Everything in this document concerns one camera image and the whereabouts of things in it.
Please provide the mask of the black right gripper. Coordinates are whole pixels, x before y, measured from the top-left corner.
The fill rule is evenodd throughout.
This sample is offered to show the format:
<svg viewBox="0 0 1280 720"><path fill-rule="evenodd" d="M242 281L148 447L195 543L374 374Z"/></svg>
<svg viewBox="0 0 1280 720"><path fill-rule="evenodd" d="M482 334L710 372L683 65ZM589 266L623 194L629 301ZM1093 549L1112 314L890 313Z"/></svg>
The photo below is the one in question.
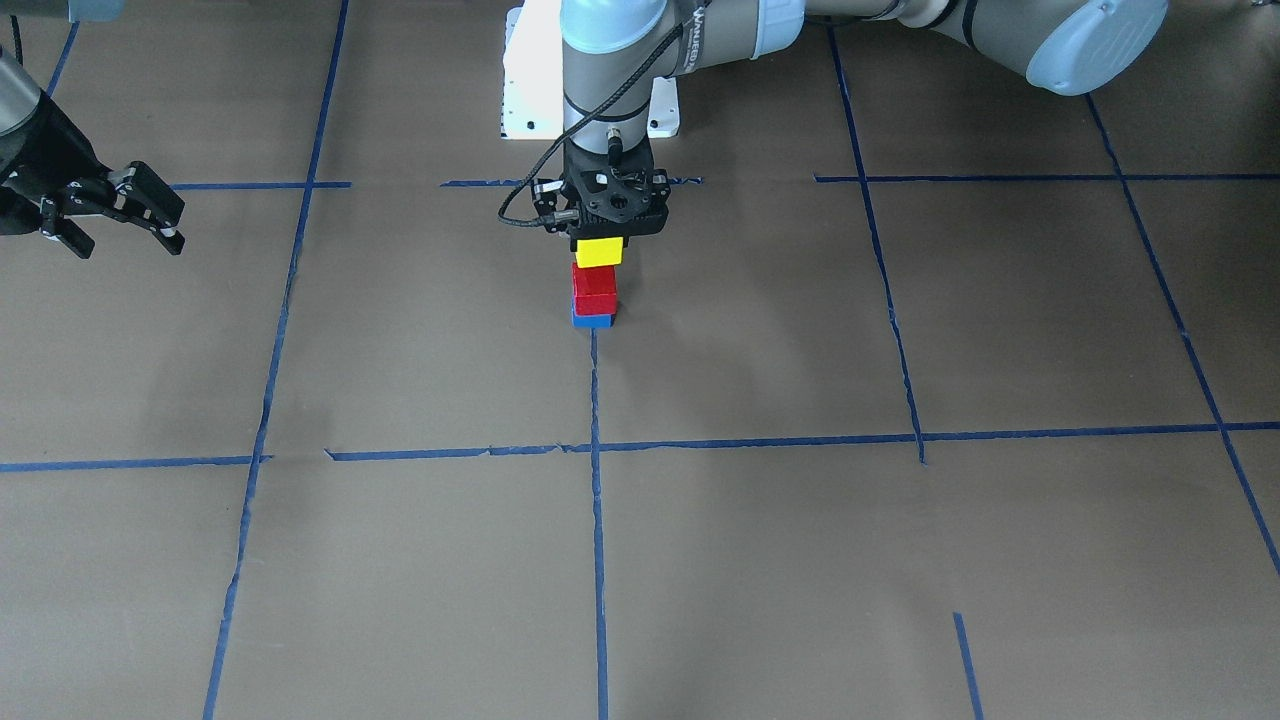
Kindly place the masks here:
<svg viewBox="0 0 1280 720"><path fill-rule="evenodd" d="M151 165L132 161L110 172L92 143L50 99L42 97L18 126L1 133L1 234L40 232L79 259L90 259L95 241L52 196L70 182L105 177L113 191L109 217L147 231L172 256L186 237L178 225L186 201Z"/></svg>

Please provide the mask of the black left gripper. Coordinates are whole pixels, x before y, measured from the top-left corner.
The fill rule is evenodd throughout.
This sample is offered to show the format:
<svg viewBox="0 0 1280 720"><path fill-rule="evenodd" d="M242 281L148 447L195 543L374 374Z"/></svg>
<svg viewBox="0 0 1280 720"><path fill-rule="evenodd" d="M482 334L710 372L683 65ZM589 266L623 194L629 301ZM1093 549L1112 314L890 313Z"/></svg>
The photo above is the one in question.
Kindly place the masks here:
<svg viewBox="0 0 1280 720"><path fill-rule="evenodd" d="M646 215L667 215L671 184L667 170L655 167L652 141L644 137L635 147L625 149L616 161L609 151L595 152L581 147L575 138L564 143L563 173L559 179L536 178L532 183L532 205L540 227L552 234L564 233L576 223L576 206L564 195L571 186L604 186L596 176L616 172L631 184L645 184Z"/></svg>

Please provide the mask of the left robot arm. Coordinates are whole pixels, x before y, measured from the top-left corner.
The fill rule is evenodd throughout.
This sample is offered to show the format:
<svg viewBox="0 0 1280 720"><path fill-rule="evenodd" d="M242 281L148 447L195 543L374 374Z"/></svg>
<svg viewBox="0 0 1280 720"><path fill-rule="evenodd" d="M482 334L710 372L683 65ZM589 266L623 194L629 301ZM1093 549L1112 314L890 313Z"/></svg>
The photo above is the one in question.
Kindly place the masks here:
<svg viewBox="0 0 1280 720"><path fill-rule="evenodd" d="M1038 88L1089 94L1152 42L1166 1L564 1L564 128L544 152L563 158L557 179L541 163L521 179L534 217L508 225L571 240L663 229L668 176L655 165L648 113L655 79L756 60L795 44L809 20L896 20L950 37Z"/></svg>

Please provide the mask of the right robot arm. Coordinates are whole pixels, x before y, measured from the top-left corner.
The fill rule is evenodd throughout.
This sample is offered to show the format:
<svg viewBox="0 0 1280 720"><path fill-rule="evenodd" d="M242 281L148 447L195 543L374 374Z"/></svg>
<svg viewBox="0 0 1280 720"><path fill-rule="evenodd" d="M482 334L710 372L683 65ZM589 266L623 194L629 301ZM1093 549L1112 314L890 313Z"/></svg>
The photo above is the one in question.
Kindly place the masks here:
<svg viewBox="0 0 1280 720"><path fill-rule="evenodd" d="M9 53L1 61L1 233L38 233L91 258L95 242L76 224L106 217L147 231L170 255L186 238L184 200L148 164L102 164L90 140Z"/></svg>

